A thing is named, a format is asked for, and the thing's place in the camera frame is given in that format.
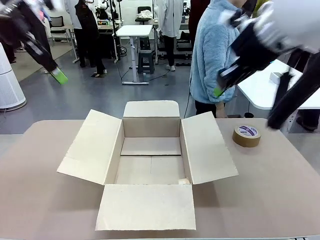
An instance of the blue fleece jacket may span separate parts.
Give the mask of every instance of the blue fleece jacket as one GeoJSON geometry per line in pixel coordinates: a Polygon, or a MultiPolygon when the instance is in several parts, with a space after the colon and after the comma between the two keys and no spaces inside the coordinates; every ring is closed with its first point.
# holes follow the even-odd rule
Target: blue fleece jacket
{"type": "Polygon", "coordinates": [[[224,10],[236,11],[237,7],[228,0],[211,0],[204,11],[196,30],[192,54],[190,93],[201,103],[215,104],[228,102],[234,95],[235,87],[228,89],[219,98],[215,97],[218,71],[228,68],[235,61],[230,45],[238,37],[239,31],[218,23],[224,10]]]}

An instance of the plastic stool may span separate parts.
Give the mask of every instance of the plastic stool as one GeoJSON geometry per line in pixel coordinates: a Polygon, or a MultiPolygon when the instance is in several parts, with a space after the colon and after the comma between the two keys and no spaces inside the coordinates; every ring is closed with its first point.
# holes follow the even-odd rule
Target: plastic stool
{"type": "Polygon", "coordinates": [[[138,74],[142,74],[145,70],[150,74],[155,72],[154,59],[151,50],[141,50],[138,55],[138,74]]]}
{"type": "Polygon", "coordinates": [[[140,49],[151,50],[150,41],[148,36],[140,37],[140,49]]]}

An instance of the tape label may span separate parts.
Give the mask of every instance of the tape label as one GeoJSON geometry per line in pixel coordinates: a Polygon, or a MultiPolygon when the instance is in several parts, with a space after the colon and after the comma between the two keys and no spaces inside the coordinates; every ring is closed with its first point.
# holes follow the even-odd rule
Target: tape label
{"type": "Polygon", "coordinates": [[[238,127],[238,131],[242,135],[248,136],[248,137],[255,137],[258,135],[258,130],[255,129],[253,126],[242,125],[238,127]]]}

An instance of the red clothing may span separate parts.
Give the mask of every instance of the red clothing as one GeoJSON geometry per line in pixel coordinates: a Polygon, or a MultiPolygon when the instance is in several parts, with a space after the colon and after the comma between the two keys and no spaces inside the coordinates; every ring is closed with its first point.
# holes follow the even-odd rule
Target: red clothing
{"type": "Polygon", "coordinates": [[[192,46],[195,44],[198,23],[209,3],[210,0],[191,0],[189,32],[192,46]]]}

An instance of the white coat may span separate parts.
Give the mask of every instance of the white coat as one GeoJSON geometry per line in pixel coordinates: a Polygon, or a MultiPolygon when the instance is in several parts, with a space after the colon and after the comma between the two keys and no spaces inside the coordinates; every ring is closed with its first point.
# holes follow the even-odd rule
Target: white coat
{"type": "Polygon", "coordinates": [[[77,5],[79,0],[64,0],[65,11],[70,15],[71,22],[75,29],[82,29],[79,19],[76,15],[75,5],[77,5]]]}
{"type": "Polygon", "coordinates": [[[158,31],[171,38],[178,36],[184,11],[184,0],[157,0],[157,5],[158,31]]]}

